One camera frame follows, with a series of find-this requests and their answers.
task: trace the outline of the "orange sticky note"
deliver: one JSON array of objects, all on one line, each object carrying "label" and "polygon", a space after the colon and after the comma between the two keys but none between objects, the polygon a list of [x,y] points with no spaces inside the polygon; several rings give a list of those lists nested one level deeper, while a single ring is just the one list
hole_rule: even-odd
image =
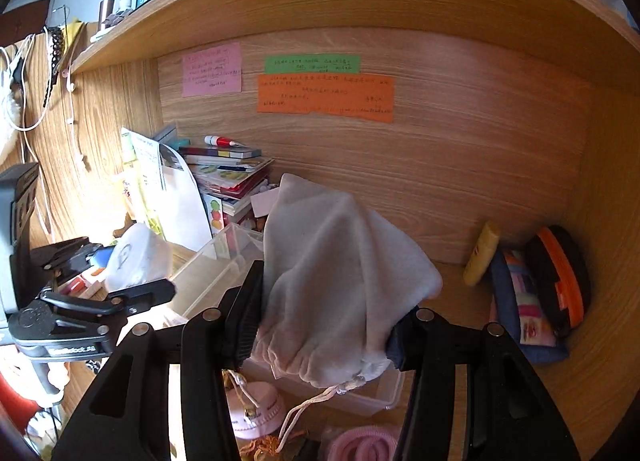
[{"label": "orange sticky note", "polygon": [[258,112],[394,120],[392,76],[354,73],[287,73],[258,76]]}]

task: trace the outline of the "stack of books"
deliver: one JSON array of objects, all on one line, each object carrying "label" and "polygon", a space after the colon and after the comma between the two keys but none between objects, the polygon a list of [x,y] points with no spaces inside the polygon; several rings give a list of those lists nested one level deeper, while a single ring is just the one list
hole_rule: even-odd
[{"label": "stack of books", "polygon": [[196,180],[213,235],[248,219],[251,196],[269,188],[273,159],[260,149],[203,145],[182,146],[179,152]]}]

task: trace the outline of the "green sticky note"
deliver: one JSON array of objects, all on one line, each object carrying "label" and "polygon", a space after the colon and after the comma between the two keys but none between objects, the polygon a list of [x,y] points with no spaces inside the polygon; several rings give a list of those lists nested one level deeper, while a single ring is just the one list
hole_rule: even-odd
[{"label": "green sticky note", "polygon": [[356,55],[278,55],[264,61],[268,75],[282,73],[359,73],[360,57]]}]

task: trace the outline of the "red pen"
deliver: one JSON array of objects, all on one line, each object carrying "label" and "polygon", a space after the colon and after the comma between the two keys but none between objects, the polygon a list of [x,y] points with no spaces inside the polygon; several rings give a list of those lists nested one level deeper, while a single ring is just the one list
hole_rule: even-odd
[{"label": "red pen", "polygon": [[228,139],[228,137],[221,137],[221,136],[205,136],[204,142],[207,145],[215,145],[215,146],[242,146],[237,141],[232,141]]}]

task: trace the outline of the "plastic storage box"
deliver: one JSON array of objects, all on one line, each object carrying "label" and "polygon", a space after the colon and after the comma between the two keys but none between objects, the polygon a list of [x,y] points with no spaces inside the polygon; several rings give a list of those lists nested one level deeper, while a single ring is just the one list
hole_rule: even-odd
[{"label": "plastic storage box", "polygon": [[[242,284],[254,261],[262,260],[262,234],[230,224],[209,241],[173,276],[176,295],[167,307],[187,319],[218,305],[225,291]],[[303,398],[316,396],[316,389],[298,377],[274,379],[269,365],[248,359],[242,372],[250,379],[273,383],[286,393]],[[377,380],[324,405],[352,414],[370,416],[394,408],[400,399],[404,374],[390,366]]]}]

